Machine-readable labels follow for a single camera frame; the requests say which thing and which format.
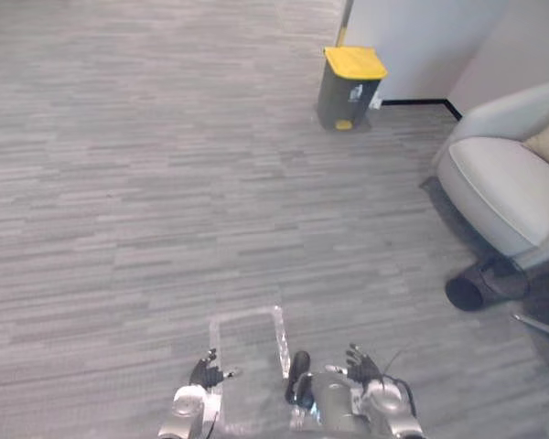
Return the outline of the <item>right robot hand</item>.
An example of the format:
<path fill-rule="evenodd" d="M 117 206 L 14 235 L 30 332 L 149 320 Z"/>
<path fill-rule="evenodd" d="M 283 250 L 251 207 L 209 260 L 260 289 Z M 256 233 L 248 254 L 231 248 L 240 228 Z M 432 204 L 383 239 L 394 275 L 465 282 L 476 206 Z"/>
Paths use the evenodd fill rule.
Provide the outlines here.
<path fill-rule="evenodd" d="M 326 365 L 325 371 L 345 376 L 349 380 L 361 384 L 363 388 L 366 388 L 374 380 L 382 381 L 383 375 L 379 367 L 358 345 L 349 343 L 346 356 L 346 368 Z"/>

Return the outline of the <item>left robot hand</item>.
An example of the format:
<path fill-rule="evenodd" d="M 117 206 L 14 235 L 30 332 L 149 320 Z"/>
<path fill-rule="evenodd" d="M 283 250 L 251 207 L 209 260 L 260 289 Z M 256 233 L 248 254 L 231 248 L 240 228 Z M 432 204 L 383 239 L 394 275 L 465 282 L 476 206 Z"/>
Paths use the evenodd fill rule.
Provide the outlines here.
<path fill-rule="evenodd" d="M 219 366 L 212 366 L 211 363 L 217 359 L 217 349 L 211 348 L 204 358 L 201 358 L 189 375 L 189 385 L 199 385 L 208 391 L 225 380 L 236 378 L 242 374 L 241 368 L 234 368 L 223 371 Z"/>

